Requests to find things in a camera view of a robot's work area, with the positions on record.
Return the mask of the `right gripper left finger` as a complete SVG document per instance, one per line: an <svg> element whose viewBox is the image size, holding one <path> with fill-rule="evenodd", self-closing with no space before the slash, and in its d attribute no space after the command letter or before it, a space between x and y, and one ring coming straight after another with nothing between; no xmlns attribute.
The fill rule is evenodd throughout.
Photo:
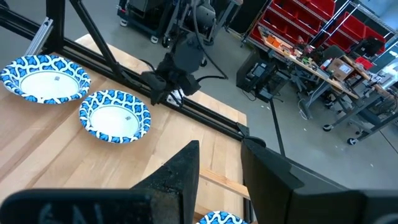
<svg viewBox="0 0 398 224"><path fill-rule="evenodd" d="M130 189L29 189L0 205L0 224L192 224L200 143L190 141Z"/></svg>

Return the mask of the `black desktop computer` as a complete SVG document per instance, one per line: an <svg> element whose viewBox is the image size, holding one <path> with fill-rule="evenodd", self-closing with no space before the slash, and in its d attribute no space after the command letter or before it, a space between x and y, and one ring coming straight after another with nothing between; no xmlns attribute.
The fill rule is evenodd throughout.
<svg viewBox="0 0 398 224"><path fill-rule="evenodd" d="M267 52L252 49L236 73L236 86L247 93L253 91L255 97L266 103L270 102L272 96L267 84L280 68L279 63L279 60Z"/></svg>

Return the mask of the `wooden workbench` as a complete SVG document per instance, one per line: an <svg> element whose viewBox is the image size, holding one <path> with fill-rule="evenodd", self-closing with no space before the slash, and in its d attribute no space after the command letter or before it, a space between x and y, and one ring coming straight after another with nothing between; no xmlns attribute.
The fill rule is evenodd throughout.
<svg viewBox="0 0 398 224"><path fill-rule="evenodd" d="M319 78L322 81L321 84L316 87L316 90L310 96L304 96L301 93L297 93L297 96L299 97L298 108L303 119L308 120L313 118L310 111L310 105L314 103L315 100L319 98L325 91L331 88L334 88L337 91L342 92L342 94L346 94L354 98L355 100L359 98L359 96L355 94L354 91L351 91L348 88L344 87L343 84L341 84L340 82L332 80L323 70L320 70L319 68L317 70L313 70L309 66L298 61L295 55L284 53L282 46L288 46L288 44L283 44L282 40L280 40L279 38L275 38L281 43L279 47L275 47L272 43L268 42L266 35L267 29L260 27L257 28L257 30L261 35L263 44L269 49L269 53L275 54L278 59L282 58L282 61L286 62L289 68L292 69L292 76L296 79L296 82L300 81L300 77L295 70L296 68L301 68L305 72L309 72L311 75Z"/></svg>

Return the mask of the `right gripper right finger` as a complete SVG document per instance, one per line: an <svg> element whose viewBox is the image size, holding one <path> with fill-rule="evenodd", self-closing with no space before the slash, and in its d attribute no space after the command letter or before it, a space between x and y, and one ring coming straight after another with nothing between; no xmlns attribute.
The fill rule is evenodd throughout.
<svg viewBox="0 0 398 224"><path fill-rule="evenodd" d="M349 189L258 138L242 140L241 163L259 224L398 224L398 190Z"/></svg>

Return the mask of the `red storage bin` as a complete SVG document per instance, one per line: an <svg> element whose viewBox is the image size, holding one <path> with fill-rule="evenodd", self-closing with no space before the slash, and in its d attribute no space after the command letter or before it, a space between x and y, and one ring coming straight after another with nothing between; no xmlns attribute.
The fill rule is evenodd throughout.
<svg viewBox="0 0 398 224"><path fill-rule="evenodd" d="M370 28L369 26L366 26L365 28L365 33L364 37L366 39L376 39L377 40L377 54L381 54L385 51L385 44L386 44L386 39L384 38L383 35L377 33L375 30Z"/></svg>
<svg viewBox="0 0 398 224"><path fill-rule="evenodd" d="M316 35L321 28L321 20L293 0L272 0L271 8L312 35Z"/></svg>
<svg viewBox="0 0 398 224"><path fill-rule="evenodd" d="M365 70L369 70L374 66L372 62L370 62L367 58L364 57L358 57L355 60L355 63L362 65Z"/></svg>
<svg viewBox="0 0 398 224"><path fill-rule="evenodd" d="M337 18L336 25L340 25L339 30L348 34L355 40L361 40L365 35L365 25L349 12L345 12L342 16Z"/></svg>
<svg viewBox="0 0 398 224"><path fill-rule="evenodd" d="M325 20L331 19L335 12L334 0L307 0L305 5Z"/></svg>

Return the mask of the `metal storage rack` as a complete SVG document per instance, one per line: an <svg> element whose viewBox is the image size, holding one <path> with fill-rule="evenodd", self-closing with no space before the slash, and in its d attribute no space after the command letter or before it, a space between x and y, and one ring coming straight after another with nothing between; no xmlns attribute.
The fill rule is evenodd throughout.
<svg viewBox="0 0 398 224"><path fill-rule="evenodd" d="M334 0L335 12L333 17L329 20L325 20L311 11L305 5L307 0L293 1L321 20L321 28L316 35L308 33L306 30L275 11L271 8L272 0L267 0L261 7L259 13L255 16L246 33L243 35L241 43L245 44L249 42L258 47L264 48L265 45L261 43L259 31L257 30L257 28L263 27L271 34L290 45L295 45L298 42L298 38L301 37L315 47L336 44L346 52L349 52L352 45L358 44L360 41L365 39L365 37L361 40L355 40L348 34L339 30L341 24L336 25L336 21L337 18L342 16L345 12L349 12L351 15L363 22L365 26L369 26L377 33L383 35L386 39L385 50L387 43L398 34L398 29L388 25L382 20L382 18L380 18L379 15L371 10L370 6L366 4L370 0Z"/></svg>

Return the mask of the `cardboard box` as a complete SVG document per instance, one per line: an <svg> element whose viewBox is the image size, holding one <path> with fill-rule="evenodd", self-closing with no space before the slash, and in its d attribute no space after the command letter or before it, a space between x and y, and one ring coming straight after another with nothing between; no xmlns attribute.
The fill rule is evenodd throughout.
<svg viewBox="0 0 398 224"><path fill-rule="evenodd" d="M328 72L332 72L333 77L339 81L344 81L354 71L354 68L339 58L334 59L327 68Z"/></svg>

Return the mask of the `thin black pole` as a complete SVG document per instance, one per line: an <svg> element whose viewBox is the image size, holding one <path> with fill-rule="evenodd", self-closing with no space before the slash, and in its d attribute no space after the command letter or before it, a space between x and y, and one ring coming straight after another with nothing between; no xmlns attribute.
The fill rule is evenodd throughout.
<svg viewBox="0 0 398 224"><path fill-rule="evenodd" d="M280 133L279 122L278 122L278 119L277 119L277 114L276 114L276 110L275 110L275 106L274 106L273 100L270 100L269 104L271 106L271 113L272 113L272 118L273 118L273 122L274 122L274 127L275 127L276 136L277 136L277 141L278 141L278 145L279 145L279 151L280 151L280 154L282 156L286 157L285 149L284 149L284 143L283 143L283 140L282 140L282 135Z"/></svg>

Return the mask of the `blue patterned paper bowl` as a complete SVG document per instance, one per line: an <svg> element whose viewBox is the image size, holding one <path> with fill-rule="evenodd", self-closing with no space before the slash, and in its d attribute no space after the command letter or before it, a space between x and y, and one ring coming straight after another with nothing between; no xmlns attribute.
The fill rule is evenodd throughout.
<svg viewBox="0 0 398 224"><path fill-rule="evenodd" d="M27 101L50 105L83 98L91 85L81 65L58 55L21 56L3 68L0 81Z"/></svg>
<svg viewBox="0 0 398 224"><path fill-rule="evenodd" d="M83 128L115 144L141 139L150 130L151 113L138 97L121 90L99 90L87 96L78 111Z"/></svg>
<svg viewBox="0 0 398 224"><path fill-rule="evenodd" d="M242 218L225 211L208 212L196 224L248 224Z"/></svg>

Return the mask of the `grey wheeled desk frame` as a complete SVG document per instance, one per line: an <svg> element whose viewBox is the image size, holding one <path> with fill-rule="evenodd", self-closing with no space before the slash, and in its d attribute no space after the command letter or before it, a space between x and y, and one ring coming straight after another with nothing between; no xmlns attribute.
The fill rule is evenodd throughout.
<svg viewBox="0 0 398 224"><path fill-rule="evenodd" d="M380 97L380 93L373 92L369 98L357 100L356 106L350 110L344 109L343 111L345 112L345 115L337 119L333 124L325 124L323 126L323 130L329 132L340 123L344 122L355 124L359 128L360 135L356 138L347 139L347 143L353 146L385 128L389 124L398 121L398 112L388 116L387 118L381 119L369 110L369 107L379 101Z"/></svg>

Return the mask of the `black aluminium rig frame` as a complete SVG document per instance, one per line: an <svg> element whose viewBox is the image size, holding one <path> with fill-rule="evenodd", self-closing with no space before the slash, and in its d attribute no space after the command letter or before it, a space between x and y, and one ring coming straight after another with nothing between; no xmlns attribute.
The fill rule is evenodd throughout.
<svg viewBox="0 0 398 224"><path fill-rule="evenodd" d="M89 32L90 37L99 49L99 52L90 50L89 48L65 37L66 1L69 1L73 6L78 17ZM61 55L64 55L69 59L72 59L83 66L144 95L150 100L150 87L141 79L141 73L132 71L124 65L121 65L116 60L81 0L46 0L46 17L53 20L53 29L40 53L60 53ZM0 0L0 26L32 41L41 24L12 11L6 0ZM188 99L188 96L184 96L183 106L181 108L171 104L170 97L160 104L184 114L185 116L188 116L189 118L215 129L237 141L242 142L244 138L257 138L250 135L249 128L247 126L232 121L222 114Z"/></svg>

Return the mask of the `silver aluminium extrusion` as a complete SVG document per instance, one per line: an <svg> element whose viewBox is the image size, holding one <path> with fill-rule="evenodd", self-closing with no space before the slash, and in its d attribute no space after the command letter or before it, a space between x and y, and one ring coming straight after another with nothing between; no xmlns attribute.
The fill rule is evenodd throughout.
<svg viewBox="0 0 398 224"><path fill-rule="evenodd" d="M32 39L32 42L30 43L24 55L37 55L44 46L44 43L47 41L52 29L53 20L46 17L39 27L36 35Z"/></svg>

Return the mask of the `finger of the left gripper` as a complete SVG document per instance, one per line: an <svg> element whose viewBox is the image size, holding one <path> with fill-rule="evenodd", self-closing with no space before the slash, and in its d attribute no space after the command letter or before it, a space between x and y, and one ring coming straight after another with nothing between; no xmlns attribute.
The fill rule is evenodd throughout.
<svg viewBox="0 0 398 224"><path fill-rule="evenodd" d="M181 108L183 106L184 94L181 91L173 91L170 93L170 103Z"/></svg>
<svg viewBox="0 0 398 224"><path fill-rule="evenodd" d="M167 92L165 90L151 89L150 103L152 106L164 102L167 99Z"/></svg>

